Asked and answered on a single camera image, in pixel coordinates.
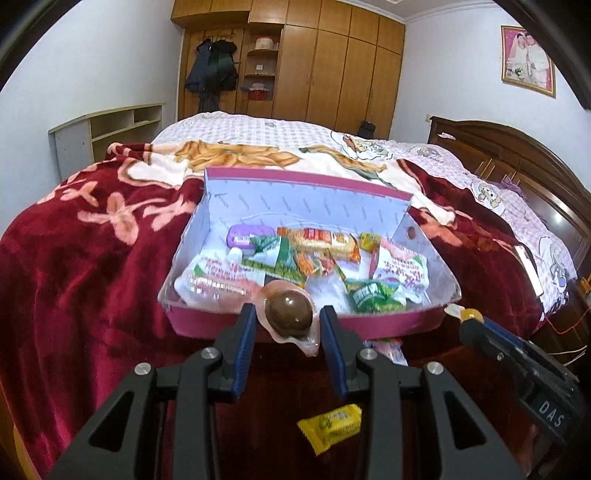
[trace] bride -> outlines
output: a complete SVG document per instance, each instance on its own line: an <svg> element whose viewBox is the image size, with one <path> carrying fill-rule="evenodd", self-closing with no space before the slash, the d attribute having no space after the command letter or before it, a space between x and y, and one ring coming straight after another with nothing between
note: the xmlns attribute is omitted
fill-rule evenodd
<svg viewBox="0 0 591 480"><path fill-rule="evenodd" d="M527 42L523 33L518 33L507 60L507 76L531 83L531 63L528 58Z"/></svg>

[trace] wooden wardrobe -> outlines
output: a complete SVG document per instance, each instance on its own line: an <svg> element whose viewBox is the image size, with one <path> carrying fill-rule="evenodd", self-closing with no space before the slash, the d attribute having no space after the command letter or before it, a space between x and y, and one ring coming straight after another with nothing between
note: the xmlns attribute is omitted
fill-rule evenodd
<svg viewBox="0 0 591 480"><path fill-rule="evenodd" d="M365 120L375 124L374 138L388 138L404 49L401 23L336 0L176 0L172 20L186 29L179 118L197 113L199 100L183 86L202 39L230 35L238 46L240 89L246 55L269 28L279 39L271 98L248 100L238 90L223 94L221 109L350 134Z"/></svg>

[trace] gold picture frame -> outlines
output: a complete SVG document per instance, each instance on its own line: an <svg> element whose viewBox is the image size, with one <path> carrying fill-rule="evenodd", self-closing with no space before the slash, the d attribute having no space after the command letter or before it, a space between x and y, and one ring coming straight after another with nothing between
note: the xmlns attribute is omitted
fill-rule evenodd
<svg viewBox="0 0 591 480"><path fill-rule="evenodd" d="M525 28L502 25L501 38L501 80L556 98L554 62Z"/></svg>

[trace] white cable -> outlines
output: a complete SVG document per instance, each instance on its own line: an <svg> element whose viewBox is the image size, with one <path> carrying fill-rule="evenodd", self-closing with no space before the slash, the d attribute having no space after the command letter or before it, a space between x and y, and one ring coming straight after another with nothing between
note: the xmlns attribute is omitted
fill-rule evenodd
<svg viewBox="0 0 591 480"><path fill-rule="evenodd" d="M587 346L585 345L584 347L579 348L578 350L571 350L570 352L558 352L558 353L549 353L548 355L568 355L569 353L579 353L582 352L583 350L585 350L587 348Z"/></svg>
<svg viewBox="0 0 591 480"><path fill-rule="evenodd" d="M566 362L564 364L565 367L569 366L571 363L576 362L579 358L581 358L583 355L585 354L585 352L578 354L576 357L574 357L571 361Z"/></svg>

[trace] red basket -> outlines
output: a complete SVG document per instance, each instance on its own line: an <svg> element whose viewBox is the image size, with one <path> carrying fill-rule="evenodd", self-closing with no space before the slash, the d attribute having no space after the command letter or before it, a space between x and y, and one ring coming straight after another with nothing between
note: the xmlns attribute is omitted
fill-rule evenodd
<svg viewBox="0 0 591 480"><path fill-rule="evenodd" d="M266 100L267 99L267 92L266 90L248 90L248 99L249 100Z"/></svg>

